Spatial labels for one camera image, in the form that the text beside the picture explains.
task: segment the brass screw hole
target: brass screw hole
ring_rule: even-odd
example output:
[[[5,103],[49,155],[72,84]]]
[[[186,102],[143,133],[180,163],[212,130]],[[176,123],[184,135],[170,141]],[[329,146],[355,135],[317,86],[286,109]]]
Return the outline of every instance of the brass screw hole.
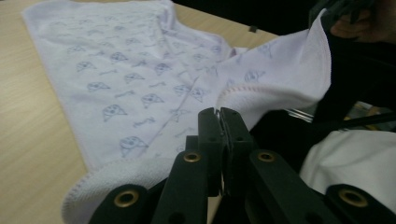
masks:
[[[346,203],[349,203],[350,205],[356,206],[356,207],[365,207],[369,203],[367,202],[366,198],[359,194],[355,190],[351,189],[340,189],[338,191],[338,196]]]
[[[119,193],[114,199],[114,204],[117,207],[129,207],[136,203],[139,199],[139,193],[136,190],[129,189]]]
[[[259,153],[258,157],[259,157],[259,160],[266,161],[266,162],[271,162],[271,161],[275,160],[275,156],[269,152],[261,152],[261,153]]]
[[[187,153],[186,155],[184,155],[184,161],[196,162],[199,161],[200,159],[201,159],[201,155],[195,152]]]

